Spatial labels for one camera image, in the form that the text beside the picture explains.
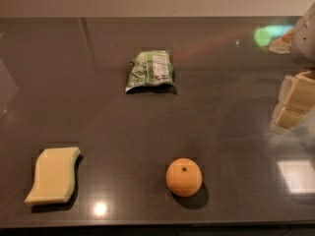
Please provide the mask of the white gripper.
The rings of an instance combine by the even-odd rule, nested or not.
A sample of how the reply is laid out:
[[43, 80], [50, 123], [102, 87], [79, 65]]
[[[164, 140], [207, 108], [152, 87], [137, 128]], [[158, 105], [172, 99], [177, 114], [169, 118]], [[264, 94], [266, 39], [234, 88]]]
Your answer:
[[[276, 39], [269, 50], [289, 54], [300, 67], [315, 67], [315, 2], [295, 26]], [[270, 129], [276, 134], [293, 130], [315, 107], [315, 71], [284, 77]]]

